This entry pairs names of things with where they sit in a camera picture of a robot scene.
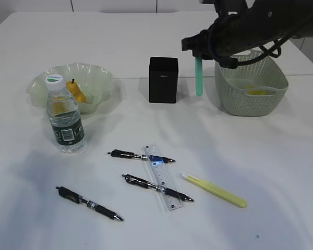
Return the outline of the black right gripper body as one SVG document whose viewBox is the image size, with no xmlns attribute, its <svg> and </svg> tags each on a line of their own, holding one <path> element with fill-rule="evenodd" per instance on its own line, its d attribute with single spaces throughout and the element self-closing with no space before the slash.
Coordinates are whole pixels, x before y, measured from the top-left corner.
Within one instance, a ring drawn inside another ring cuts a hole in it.
<svg viewBox="0 0 313 250">
<path fill-rule="evenodd" d="M 229 58 L 248 50 L 247 28 L 240 15 L 217 18 L 207 29 L 183 38 L 181 49 L 203 60 Z"/>
</svg>

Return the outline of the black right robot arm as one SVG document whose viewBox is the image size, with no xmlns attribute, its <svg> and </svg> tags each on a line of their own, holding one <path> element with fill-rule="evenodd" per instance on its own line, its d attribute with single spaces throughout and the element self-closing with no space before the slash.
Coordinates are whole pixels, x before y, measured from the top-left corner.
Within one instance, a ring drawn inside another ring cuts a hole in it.
<svg viewBox="0 0 313 250">
<path fill-rule="evenodd" d="M 204 59 L 230 57 L 282 38 L 313 37 L 313 1 L 212 1 L 218 18 L 182 39 L 182 50 Z"/>
</svg>

